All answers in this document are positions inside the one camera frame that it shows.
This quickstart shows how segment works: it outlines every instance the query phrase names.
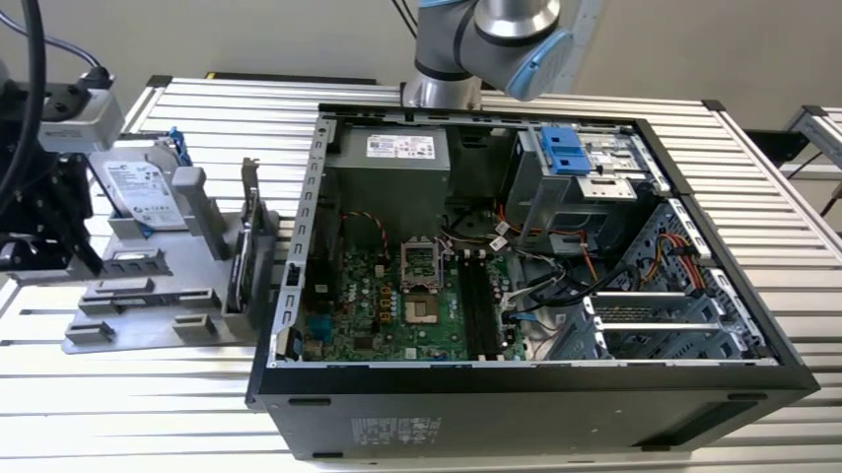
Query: side panel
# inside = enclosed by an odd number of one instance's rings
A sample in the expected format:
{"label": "side panel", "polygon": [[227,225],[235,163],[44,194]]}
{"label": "side panel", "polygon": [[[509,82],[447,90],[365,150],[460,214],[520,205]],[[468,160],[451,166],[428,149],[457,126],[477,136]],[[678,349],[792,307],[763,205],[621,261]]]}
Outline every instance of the side panel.
{"label": "side panel", "polygon": [[307,459],[690,450],[794,397],[791,391],[768,399],[715,390],[579,391],[264,401],[296,458]]}

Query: black electrical plug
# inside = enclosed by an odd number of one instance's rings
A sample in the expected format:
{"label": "black electrical plug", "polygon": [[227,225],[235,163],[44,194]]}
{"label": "black electrical plug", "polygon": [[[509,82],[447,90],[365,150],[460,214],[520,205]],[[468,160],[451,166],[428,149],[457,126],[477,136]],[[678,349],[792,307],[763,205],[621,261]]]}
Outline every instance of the black electrical plug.
{"label": "black electrical plug", "polygon": [[88,73],[76,81],[76,87],[81,89],[100,89],[108,91],[114,81],[110,72],[102,66],[92,67]]}

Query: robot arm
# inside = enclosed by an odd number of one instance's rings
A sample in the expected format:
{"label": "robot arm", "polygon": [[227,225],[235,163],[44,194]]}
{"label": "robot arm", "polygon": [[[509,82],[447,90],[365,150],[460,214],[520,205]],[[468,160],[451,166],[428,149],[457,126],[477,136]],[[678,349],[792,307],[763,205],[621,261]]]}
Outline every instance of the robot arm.
{"label": "robot arm", "polygon": [[560,0],[420,0],[404,106],[479,108],[481,81],[519,101],[548,89],[572,48]]}

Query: green motherboard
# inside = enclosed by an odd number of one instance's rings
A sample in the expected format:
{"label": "green motherboard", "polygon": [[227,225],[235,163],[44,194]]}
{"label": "green motherboard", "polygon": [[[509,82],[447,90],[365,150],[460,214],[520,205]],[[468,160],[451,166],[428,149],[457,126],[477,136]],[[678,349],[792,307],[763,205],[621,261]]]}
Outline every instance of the green motherboard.
{"label": "green motherboard", "polygon": [[[407,270],[427,275],[431,258],[413,254]],[[308,314],[305,360],[469,361],[455,259],[444,258],[443,286],[435,294],[401,291],[400,254],[391,255],[381,271],[380,263],[379,254],[344,253],[332,311]],[[487,272],[495,288],[508,283],[503,257],[488,260]],[[501,354],[505,360],[524,360],[519,331]]]}

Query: motherboard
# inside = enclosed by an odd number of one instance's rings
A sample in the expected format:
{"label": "motherboard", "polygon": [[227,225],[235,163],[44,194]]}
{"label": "motherboard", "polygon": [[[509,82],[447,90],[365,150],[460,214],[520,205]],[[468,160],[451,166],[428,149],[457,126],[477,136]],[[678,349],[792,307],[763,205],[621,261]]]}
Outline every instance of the motherboard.
{"label": "motherboard", "polygon": [[[381,254],[347,251],[341,256],[339,289],[331,310],[309,313],[304,330],[304,357],[323,362],[476,360],[472,326],[459,286],[461,256],[403,248]],[[497,301],[508,288],[505,260],[484,260],[488,301]],[[427,281],[428,286],[408,286],[407,281]],[[485,320],[495,323],[485,335],[499,348],[497,359],[524,360],[519,333],[500,333],[493,311]]]}

